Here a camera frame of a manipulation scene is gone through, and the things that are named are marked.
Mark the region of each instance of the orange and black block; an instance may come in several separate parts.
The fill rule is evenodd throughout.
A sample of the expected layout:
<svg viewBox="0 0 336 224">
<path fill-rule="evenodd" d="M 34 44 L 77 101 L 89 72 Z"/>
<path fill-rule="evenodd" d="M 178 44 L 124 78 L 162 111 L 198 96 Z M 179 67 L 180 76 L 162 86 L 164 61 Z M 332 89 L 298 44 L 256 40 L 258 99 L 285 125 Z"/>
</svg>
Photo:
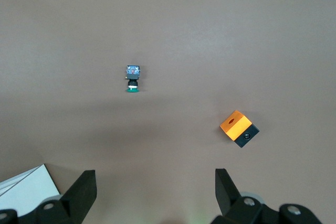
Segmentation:
<svg viewBox="0 0 336 224">
<path fill-rule="evenodd" d="M 259 130 L 239 111 L 233 112 L 221 125 L 222 130 L 242 148 Z"/>
</svg>

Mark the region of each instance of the gray floor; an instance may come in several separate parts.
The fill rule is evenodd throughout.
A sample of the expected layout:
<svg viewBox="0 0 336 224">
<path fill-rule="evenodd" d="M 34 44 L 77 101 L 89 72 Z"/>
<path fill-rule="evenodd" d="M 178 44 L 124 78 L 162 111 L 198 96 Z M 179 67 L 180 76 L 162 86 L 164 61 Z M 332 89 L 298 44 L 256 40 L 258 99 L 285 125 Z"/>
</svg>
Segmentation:
<svg viewBox="0 0 336 224">
<path fill-rule="evenodd" d="M 214 170 L 334 223 L 336 0 L 0 0 L 0 180 L 85 169 L 84 223 L 207 224 Z M 127 93 L 128 64 L 140 65 Z M 239 148 L 219 125 L 260 129 Z"/>
</svg>

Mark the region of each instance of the orange block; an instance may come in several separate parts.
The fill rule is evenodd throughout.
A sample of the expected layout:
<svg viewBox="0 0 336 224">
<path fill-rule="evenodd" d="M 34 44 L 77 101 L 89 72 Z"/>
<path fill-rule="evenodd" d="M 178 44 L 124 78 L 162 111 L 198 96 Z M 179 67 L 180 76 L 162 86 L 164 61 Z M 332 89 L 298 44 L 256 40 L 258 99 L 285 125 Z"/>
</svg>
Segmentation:
<svg viewBox="0 0 336 224">
<path fill-rule="evenodd" d="M 222 130 L 235 141 L 251 125 L 251 121 L 236 110 L 220 126 Z"/>
</svg>

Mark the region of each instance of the small blue and black device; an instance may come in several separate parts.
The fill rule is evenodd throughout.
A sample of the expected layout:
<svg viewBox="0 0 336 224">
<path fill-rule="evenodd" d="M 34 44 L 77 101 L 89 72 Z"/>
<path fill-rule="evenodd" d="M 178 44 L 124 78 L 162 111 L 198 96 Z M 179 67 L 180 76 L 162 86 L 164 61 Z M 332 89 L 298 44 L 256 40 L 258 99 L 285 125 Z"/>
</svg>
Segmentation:
<svg viewBox="0 0 336 224">
<path fill-rule="evenodd" d="M 136 65 L 127 65 L 126 68 L 126 79 L 128 82 L 127 92 L 138 92 L 138 82 L 137 80 L 140 77 L 140 67 Z"/>
</svg>

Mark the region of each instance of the metal screw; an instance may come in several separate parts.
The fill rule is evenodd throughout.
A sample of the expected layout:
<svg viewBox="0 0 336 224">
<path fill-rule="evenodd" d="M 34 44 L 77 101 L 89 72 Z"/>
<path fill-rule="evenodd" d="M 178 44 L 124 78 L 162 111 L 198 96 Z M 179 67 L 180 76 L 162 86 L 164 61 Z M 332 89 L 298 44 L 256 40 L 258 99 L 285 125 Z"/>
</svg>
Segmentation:
<svg viewBox="0 0 336 224">
<path fill-rule="evenodd" d="M 8 214 L 6 214 L 5 212 L 3 212 L 2 214 L 0 214 L 0 220 L 3 220 L 5 218 L 7 218 Z"/>
<path fill-rule="evenodd" d="M 53 204 L 53 203 L 48 203 L 48 204 L 46 204 L 46 205 L 43 207 L 43 209 L 44 209 L 44 210 L 48 210 L 48 209 L 53 208 L 53 207 L 54 207 L 54 204 Z"/>
<path fill-rule="evenodd" d="M 294 215 L 300 215 L 301 214 L 299 208 L 297 208 L 295 206 L 289 206 L 289 207 L 287 207 L 287 210 Z"/>
<path fill-rule="evenodd" d="M 244 135 L 244 138 L 245 138 L 246 140 L 250 139 L 250 137 L 251 137 L 251 135 L 250 135 L 250 134 L 248 134 L 248 133 L 245 133 L 245 135 Z"/>
<path fill-rule="evenodd" d="M 244 203 L 248 206 L 254 206 L 255 205 L 254 201 L 251 198 L 245 198 Z"/>
</svg>

